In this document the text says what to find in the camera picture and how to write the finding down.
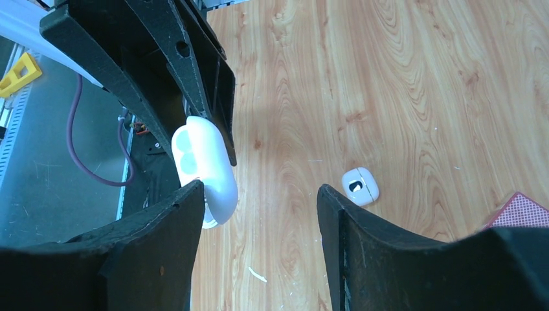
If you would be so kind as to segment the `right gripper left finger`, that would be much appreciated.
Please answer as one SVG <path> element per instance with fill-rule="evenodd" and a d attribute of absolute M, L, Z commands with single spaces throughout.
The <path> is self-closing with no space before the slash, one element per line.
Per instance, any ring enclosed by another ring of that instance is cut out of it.
<path fill-rule="evenodd" d="M 1 309 L 188 310 L 204 212 L 195 180 L 64 243 L 1 248 Z"/>

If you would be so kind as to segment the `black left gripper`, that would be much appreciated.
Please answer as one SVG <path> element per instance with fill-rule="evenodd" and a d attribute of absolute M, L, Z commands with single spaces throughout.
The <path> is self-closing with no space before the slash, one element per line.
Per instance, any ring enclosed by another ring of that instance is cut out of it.
<path fill-rule="evenodd" d="M 236 78 L 194 1 L 62 1 L 40 34 L 145 123 L 166 153 L 186 116 L 221 132 L 229 163 Z"/>

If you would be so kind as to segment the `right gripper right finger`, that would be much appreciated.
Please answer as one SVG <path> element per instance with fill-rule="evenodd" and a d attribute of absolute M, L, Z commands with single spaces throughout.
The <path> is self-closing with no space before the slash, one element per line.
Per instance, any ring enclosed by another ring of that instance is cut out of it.
<path fill-rule="evenodd" d="M 496 227 L 445 243 L 328 184 L 317 215 L 334 310 L 547 310 L 548 230 Z"/>

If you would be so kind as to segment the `white earbud charging case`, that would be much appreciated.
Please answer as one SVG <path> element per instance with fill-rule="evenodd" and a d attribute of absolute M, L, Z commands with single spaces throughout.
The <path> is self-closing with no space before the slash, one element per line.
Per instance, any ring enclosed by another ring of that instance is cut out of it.
<path fill-rule="evenodd" d="M 374 203 L 379 198 L 379 186 L 372 173 L 364 167 L 344 173 L 341 183 L 347 198 L 360 207 Z"/>

